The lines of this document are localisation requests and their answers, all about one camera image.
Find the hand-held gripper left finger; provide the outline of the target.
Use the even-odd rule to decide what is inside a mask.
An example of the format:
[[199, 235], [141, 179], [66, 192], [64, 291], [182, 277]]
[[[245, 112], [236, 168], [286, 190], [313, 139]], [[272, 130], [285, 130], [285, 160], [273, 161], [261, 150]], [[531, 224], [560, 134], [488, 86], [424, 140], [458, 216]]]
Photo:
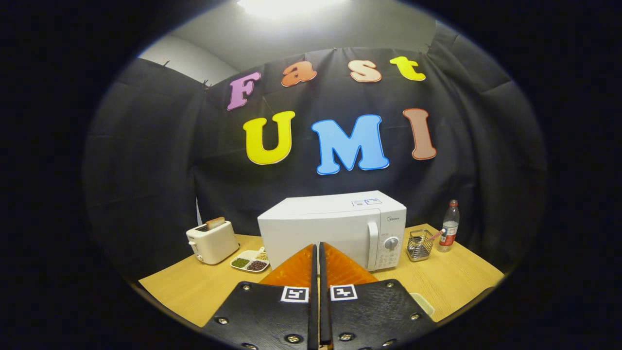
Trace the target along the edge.
[[317, 350], [317, 246], [291, 256], [262, 281], [242, 281], [202, 327], [239, 350]]

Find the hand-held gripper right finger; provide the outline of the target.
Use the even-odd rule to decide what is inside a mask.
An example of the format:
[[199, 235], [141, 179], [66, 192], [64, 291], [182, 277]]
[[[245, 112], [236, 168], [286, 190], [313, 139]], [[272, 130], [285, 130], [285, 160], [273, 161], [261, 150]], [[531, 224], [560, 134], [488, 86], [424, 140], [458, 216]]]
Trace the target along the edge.
[[319, 245], [319, 343], [329, 350], [397, 350], [437, 323], [396, 279], [377, 280], [338, 249]]

